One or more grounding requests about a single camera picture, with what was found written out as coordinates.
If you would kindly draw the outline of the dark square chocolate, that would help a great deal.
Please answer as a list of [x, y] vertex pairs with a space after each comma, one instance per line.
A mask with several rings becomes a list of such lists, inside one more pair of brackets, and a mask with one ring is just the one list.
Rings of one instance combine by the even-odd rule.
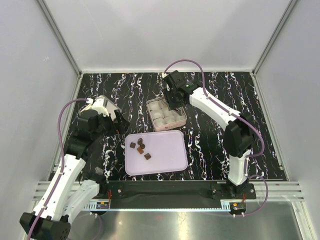
[[136, 147], [136, 144], [134, 142], [131, 142], [129, 147], [134, 149]]

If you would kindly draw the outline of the dark oval chocolate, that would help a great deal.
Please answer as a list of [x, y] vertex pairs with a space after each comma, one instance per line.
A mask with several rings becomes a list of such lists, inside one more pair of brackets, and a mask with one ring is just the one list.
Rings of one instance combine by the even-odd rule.
[[138, 140], [137, 140], [137, 144], [138, 145], [141, 145], [143, 143], [143, 139], [142, 138], [139, 138]]

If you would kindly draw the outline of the caramel brown square chocolate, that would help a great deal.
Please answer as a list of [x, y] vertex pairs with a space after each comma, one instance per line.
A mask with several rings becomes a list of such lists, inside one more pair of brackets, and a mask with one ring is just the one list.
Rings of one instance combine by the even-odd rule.
[[138, 151], [140, 154], [143, 154], [143, 153], [144, 153], [144, 150], [143, 150], [141, 147], [138, 147], [138, 148], [137, 148], [137, 151]]

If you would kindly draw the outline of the dark pyramid chocolate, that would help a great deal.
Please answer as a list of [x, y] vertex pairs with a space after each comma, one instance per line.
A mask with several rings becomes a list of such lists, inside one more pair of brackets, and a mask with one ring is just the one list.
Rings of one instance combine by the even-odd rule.
[[144, 157], [145, 157], [146, 160], [149, 160], [152, 156], [149, 153], [147, 153], [147, 154], [144, 155]]

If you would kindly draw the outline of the pink tin lid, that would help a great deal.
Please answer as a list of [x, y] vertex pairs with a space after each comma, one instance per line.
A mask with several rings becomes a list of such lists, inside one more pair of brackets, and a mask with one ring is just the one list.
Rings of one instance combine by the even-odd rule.
[[87, 110], [95, 110], [104, 117], [111, 116], [111, 119], [114, 121], [116, 119], [115, 110], [119, 110], [122, 113], [122, 110], [104, 95], [100, 95], [95, 99], [88, 98], [86, 103], [86, 107], [79, 112], [80, 114]]

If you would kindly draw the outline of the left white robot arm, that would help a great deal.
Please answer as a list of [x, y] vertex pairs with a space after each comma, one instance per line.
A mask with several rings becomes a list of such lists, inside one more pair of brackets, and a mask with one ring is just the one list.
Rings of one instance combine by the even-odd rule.
[[94, 197], [103, 198], [108, 186], [100, 177], [85, 180], [70, 194], [71, 188], [94, 151], [93, 144], [105, 136], [124, 134], [130, 123], [121, 110], [110, 114], [89, 109], [79, 115], [78, 125], [66, 141], [58, 170], [54, 174], [41, 201], [24, 212], [19, 223], [29, 240], [65, 240], [77, 215]]

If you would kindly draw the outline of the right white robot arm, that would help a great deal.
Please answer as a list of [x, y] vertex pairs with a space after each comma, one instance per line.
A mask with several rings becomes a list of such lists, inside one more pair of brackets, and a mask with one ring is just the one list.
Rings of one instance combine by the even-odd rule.
[[231, 198], [239, 198], [249, 183], [248, 160], [256, 138], [249, 126], [253, 116], [228, 107], [209, 94], [203, 83], [194, 79], [187, 81], [177, 70], [163, 73], [162, 79], [166, 83], [163, 94], [170, 109], [191, 105], [207, 114], [222, 128], [222, 145], [228, 155], [229, 172], [221, 192]]

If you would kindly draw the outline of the pink chocolate tin box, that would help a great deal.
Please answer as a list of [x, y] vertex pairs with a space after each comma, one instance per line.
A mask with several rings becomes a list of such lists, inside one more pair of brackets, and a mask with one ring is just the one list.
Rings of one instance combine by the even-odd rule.
[[175, 109], [169, 109], [169, 105], [164, 97], [148, 100], [146, 103], [147, 112], [155, 132], [173, 130], [184, 126], [187, 122], [186, 118], [175, 115]]

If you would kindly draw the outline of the lilac plastic tray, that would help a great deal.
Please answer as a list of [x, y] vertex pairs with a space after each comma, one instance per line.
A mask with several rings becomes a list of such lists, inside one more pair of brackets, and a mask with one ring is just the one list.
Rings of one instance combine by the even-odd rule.
[[[139, 138], [145, 144], [143, 154], [137, 151]], [[129, 134], [124, 143], [124, 167], [130, 176], [180, 172], [189, 165], [184, 134], [179, 130]], [[130, 148], [130, 143], [135, 143], [135, 148]]]

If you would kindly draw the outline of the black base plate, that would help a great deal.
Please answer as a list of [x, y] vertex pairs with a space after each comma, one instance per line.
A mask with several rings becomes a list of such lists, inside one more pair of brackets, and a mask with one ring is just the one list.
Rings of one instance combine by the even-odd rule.
[[224, 181], [109, 181], [112, 209], [218, 209], [222, 201], [256, 200], [254, 185], [249, 183], [240, 193], [231, 193]]

